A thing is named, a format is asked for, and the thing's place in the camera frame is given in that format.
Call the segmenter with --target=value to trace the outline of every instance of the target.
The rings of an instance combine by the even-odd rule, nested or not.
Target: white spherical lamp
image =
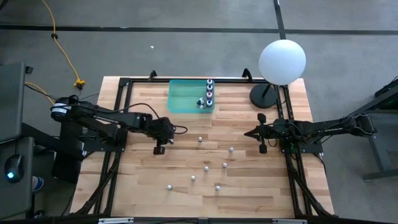
[[[269,44],[260,55],[261,75],[270,84],[287,85],[304,72],[305,52],[291,40],[277,40]],[[276,102],[277,94],[270,84],[256,85],[250,92],[252,104],[258,108],[270,108]]]

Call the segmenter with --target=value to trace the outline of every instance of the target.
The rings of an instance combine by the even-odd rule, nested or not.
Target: lamp base
[[[261,109],[270,108],[273,106],[277,99],[276,91],[270,87],[267,93],[262,97],[263,92],[269,84],[258,84],[250,91],[250,101],[254,106]]]

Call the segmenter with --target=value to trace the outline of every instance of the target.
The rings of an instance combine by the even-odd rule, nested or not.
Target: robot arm
[[[260,125],[244,135],[262,142],[260,145],[260,153],[262,154],[267,153],[267,147],[264,144],[265,139],[286,139],[292,144],[299,142],[313,144],[321,140],[322,137],[336,134],[369,136],[376,133],[371,119],[363,114],[354,114],[337,120],[317,123],[276,119],[272,124],[265,124],[265,115],[258,114],[257,118]]]
[[[162,145],[172,143],[175,132],[175,126],[166,117],[152,119],[152,115],[147,113],[119,113],[79,101],[75,95],[59,98],[51,108],[51,117],[58,122],[76,122],[94,131],[94,138],[99,138],[102,144],[117,145],[125,130],[145,134],[157,141],[155,155],[164,154]]]

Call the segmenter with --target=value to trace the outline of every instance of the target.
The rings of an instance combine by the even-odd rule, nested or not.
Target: teal tray
[[[213,104],[200,109],[197,101],[206,100],[207,80],[171,80],[167,107],[171,113],[212,113],[215,107],[215,84],[213,82]]]

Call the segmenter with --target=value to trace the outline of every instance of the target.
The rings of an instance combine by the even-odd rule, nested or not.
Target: gray floor
[[[56,21],[73,26],[276,28],[272,0],[48,0]],[[395,0],[280,0],[288,29],[397,29]],[[10,0],[0,11],[10,24],[50,25],[41,1]],[[78,94],[74,74],[47,31],[0,30],[0,62],[23,60],[27,77],[55,96]],[[277,34],[59,32],[59,41],[87,82],[81,95],[100,90],[105,75],[259,76],[258,56]],[[397,74],[398,36],[288,35],[307,54],[303,77],[315,121],[336,119],[368,102]],[[49,102],[26,91],[24,121],[59,133]],[[41,113],[32,114],[33,109]],[[367,140],[335,136],[324,143],[333,206],[345,218],[398,222],[398,178],[364,183],[376,171]],[[395,165],[397,157],[393,155]],[[48,170],[38,169],[50,177]],[[60,215],[73,186],[44,190],[38,207]]]

